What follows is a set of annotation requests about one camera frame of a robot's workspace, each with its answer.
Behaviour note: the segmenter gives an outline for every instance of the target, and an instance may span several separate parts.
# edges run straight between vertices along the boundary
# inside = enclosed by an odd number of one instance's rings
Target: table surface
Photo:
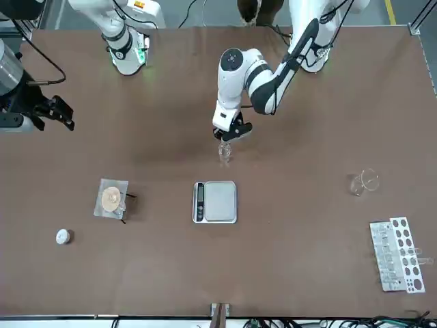
[[[252,134],[229,167],[212,137],[217,66],[228,47],[258,48],[268,29],[152,34],[150,63],[123,77],[97,32],[37,31],[67,73],[45,87],[74,109],[76,129],[0,138],[0,313],[234,316],[411,316],[437,313],[437,266],[426,293],[381,289],[369,222],[407,216],[435,257],[436,99],[418,38],[406,27],[344,27],[319,74],[300,71],[275,116],[250,109]],[[57,77],[24,50],[35,79]],[[374,193],[347,193],[372,167]],[[138,196],[127,224],[93,216],[101,178]],[[193,184],[233,180],[235,225],[192,222]],[[74,232],[58,245],[58,229]]]

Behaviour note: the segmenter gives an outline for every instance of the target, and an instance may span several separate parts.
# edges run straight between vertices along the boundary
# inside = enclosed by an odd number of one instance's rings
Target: test tube
[[[416,255],[421,255],[422,254],[422,249],[410,247],[410,248],[407,249],[407,253],[408,253],[408,255],[415,255],[415,254]]]
[[[419,263],[419,265],[424,265],[424,264],[433,265],[434,259],[433,258],[417,258],[417,263]]]
[[[386,273],[382,276],[382,281],[388,284],[400,284],[403,279],[403,277],[396,276],[394,272]]]
[[[387,269],[392,273],[395,272],[395,263],[387,261]]]

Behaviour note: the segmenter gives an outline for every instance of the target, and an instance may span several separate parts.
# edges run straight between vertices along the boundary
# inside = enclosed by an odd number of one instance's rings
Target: white cap
[[[66,244],[70,241],[70,234],[67,229],[60,229],[56,234],[56,242],[60,245]]]

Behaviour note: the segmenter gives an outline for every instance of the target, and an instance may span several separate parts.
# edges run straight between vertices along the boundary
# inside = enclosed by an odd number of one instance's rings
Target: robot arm
[[[13,20],[36,19],[42,8],[41,0],[0,0],[0,12]],[[46,98],[20,58],[0,40],[0,132],[43,131],[41,118],[61,122],[73,131],[73,110],[59,96]]]
[[[84,14],[102,31],[109,45],[112,62],[123,75],[132,75],[145,64],[147,31],[165,27],[161,8],[152,0],[69,2],[74,10]]]
[[[356,10],[362,10],[368,0],[358,0],[355,4]],[[331,9],[329,5],[335,7],[337,1],[290,1],[293,38],[274,72],[257,49],[228,49],[222,54],[218,67],[216,110],[212,119],[217,139],[231,141],[251,132],[252,124],[244,123],[240,110],[244,90],[257,113],[273,115],[300,67],[307,72],[318,72],[323,68],[329,43],[339,26],[337,13],[327,21],[320,20],[323,13]]]

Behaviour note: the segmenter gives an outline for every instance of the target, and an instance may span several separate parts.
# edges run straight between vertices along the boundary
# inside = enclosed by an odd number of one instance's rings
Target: metal bracket
[[[214,316],[214,312],[219,304],[220,303],[211,304],[211,316]],[[222,304],[225,306],[225,316],[228,317],[229,316],[229,303],[222,303]]]
[[[420,31],[420,29],[419,29],[419,28],[414,29],[414,28],[411,26],[411,23],[408,23],[408,29],[410,30],[410,34],[411,34],[412,36],[419,36],[419,35],[421,35],[421,31]]]

